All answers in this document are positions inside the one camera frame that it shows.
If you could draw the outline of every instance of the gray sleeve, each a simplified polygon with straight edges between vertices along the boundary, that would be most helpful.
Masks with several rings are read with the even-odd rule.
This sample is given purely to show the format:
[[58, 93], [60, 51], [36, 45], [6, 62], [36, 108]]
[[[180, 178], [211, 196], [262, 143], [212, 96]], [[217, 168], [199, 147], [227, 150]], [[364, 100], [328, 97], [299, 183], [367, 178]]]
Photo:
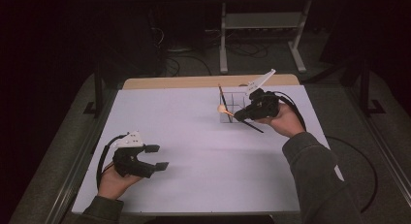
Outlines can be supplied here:
[[348, 184], [338, 178], [337, 157], [309, 133], [283, 146], [300, 201], [302, 223], [362, 223]]
[[83, 223], [118, 223], [124, 203], [96, 196], [91, 205], [75, 221], [75, 224]]

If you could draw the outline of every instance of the white stand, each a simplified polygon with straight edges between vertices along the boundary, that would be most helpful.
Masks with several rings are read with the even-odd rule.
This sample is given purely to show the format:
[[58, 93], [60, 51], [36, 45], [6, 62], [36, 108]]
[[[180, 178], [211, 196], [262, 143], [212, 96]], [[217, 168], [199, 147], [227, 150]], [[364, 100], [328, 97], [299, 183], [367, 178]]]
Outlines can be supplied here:
[[289, 47], [299, 72], [306, 72], [298, 46], [310, 6], [311, 0], [307, 0], [302, 12], [227, 14], [226, 4], [223, 3], [221, 13], [220, 73], [227, 74], [229, 72], [226, 52], [226, 29], [243, 28], [297, 28], [297, 35], [292, 42], [289, 42]]

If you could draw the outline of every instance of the hand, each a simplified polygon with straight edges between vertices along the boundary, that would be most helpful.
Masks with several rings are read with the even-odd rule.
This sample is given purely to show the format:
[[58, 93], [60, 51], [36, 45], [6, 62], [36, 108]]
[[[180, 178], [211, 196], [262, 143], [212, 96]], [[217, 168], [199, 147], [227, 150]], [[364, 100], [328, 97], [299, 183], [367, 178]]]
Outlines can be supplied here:
[[114, 168], [113, 163], [108, 164], [103, 172], [100, 182], [99, 192], [97, 196], [116, 200], [129, 188], [131, 185], [140, 181], [142, 177], [126, 175], [121, 176]]
[[276, 117], [266, 117], [255, 121], [271, 126], [278, 134], [292, 138], [296, 134], [304, 132], [299, 118], [286, 104], [278, 104], [279, 113]]

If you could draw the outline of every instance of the floor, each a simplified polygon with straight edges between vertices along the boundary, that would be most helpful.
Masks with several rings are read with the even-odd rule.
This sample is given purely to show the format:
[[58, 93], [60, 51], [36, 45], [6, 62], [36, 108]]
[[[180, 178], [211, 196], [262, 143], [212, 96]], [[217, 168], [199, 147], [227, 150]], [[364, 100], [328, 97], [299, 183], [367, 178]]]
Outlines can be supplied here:
[[[208, 47], [203, 50], [174, 43], [161, 76], [218, 76], [218, 32], [207, 34]], [[240, 39], [249, 34], [237, 32], [232, 35], [228, 50], [229, 75], [264, 74], [274, 68], [278, 74], [294, 74], [304, 81], [331, 66], [319, 62], [329, 36], [327, 32], [303, 35], [299, 49], [307, 68], [305, 74], [297, 72], [288, 50], [290, 32], [251, 33], [263, 39], [257, 42], [236, 39], [236, 36]], [[393, 98], [385, 82], [373, 73], [369, 100], [378, 101], [385, 113], [365, 116], [358, 106], [359, 81], [352, 87], [342, 86], [339, 78], [343, 72], [337, 71], [323, 80], [305, 85], [313, 107], [329, 136], [332, 150], [340, 158], [341, 171], [352, 183], [362, 207], [366, 208], [364, 223], [408, 223], [411, 203], [404, 193], [410, 188], [406, 179], [411, 178], [410, 117]], [[89, 149], [104, 127], [115, 92], [108, 88], [104, 90], [105, 108], [99, 118], [94, 118], [93, 114], [83, 113], [87, 104], [94, 101], [94, 79], [91, 76], [84, 81], [10, 223], [71, 223], [76, 218], [70, 212], [70, 205], [91, 159]], [[395, 159], [398, 167], [393, 167], [388, 159]], [[393, 176], [393, 169], [401, 170], [403, 176]], [[368, 206], [374, 191], [375, 199]], [[152, 218], [123, 214], [120, 223], [144, 223]], [[272, 218], [275, 223], [300, 223], [297, 213], [278, 213]]]

